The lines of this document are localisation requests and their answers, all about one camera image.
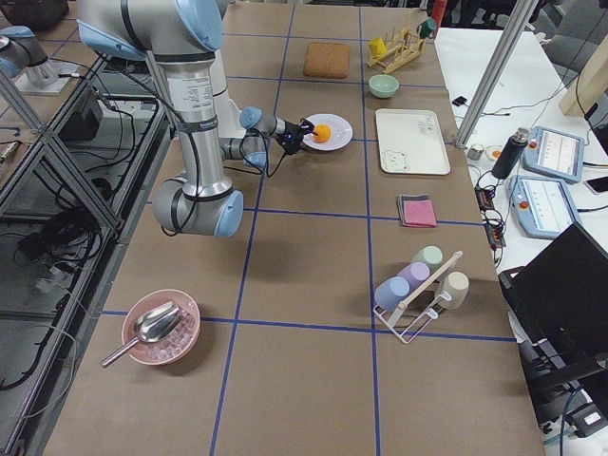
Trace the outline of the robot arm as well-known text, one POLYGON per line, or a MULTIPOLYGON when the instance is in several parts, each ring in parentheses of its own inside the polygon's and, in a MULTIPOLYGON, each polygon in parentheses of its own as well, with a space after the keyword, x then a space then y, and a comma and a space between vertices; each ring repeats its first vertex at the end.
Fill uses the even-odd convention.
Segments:
POLYGON ((159 66, 152 78, 180 140, 184 169, 153 199, 168 235, 226 238, 239 228, 243 195, 224 172, 228 160, 267 170, 268 146, 298 152, 314 130, 230 99, 220 49, 225 1, 83 1, 78 26, 84 44, 100 54, 159 66))
POLYGON ((10 78, 24 69, 37 68, 48 62, 48 55, 33 31, 26 26, 1 29, 1 70, 10 78))

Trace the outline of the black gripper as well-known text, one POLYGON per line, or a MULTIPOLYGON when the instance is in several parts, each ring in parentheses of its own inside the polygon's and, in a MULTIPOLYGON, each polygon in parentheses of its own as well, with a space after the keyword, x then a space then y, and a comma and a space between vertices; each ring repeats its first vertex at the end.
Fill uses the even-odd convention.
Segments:
POLYGON ((315 142, 317 135, 313 133, 314 129, 315 125, 308 119, 301 119, 299 124, 286 122, 284 131, 280 134, 280 146, 284 153, 293 155, 298 152, 303 138, 305 141, 315 142))

